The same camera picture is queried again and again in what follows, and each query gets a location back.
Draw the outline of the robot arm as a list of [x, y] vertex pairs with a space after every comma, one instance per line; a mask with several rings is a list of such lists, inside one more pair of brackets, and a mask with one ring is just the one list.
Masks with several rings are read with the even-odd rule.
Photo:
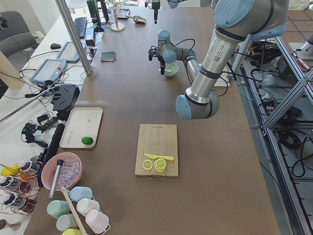
[[248, 36], [259, 40], [282, 35], [287, 28], [288, 7], [287, 0], [218, 1], [210, 47], [201, 64], [193, 49], [172, 44], [169, 31], [158, 32], [157, 47], [150, 50], [149, 58], [158, 58], [162, 73], [166, 64], [182, 61], [192, 80], [192, 86], [176, 99], [176, 112], [181, 119], [205, 119], [217, 113], [219, 98], [214, 85], [237, 44]]
[[[167, 0], [171, 9], [176, 8], [180, 2], [185, 0]], [[160, 0], [152, 0], [152, 9], [154, 11], [154, 23], [157, 24], [158, 10], [160, 9]]]

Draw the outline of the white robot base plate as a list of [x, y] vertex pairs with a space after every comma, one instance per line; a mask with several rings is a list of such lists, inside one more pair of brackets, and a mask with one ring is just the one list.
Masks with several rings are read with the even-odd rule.
[[221, 77], [217, 79], [216, 83], [215, 83], [215, 87], [226, 87], [229, 86], [230, 82], [229, 82], [229, 78], [228, 78], [228, 74], [227, 73], [222, 73]]

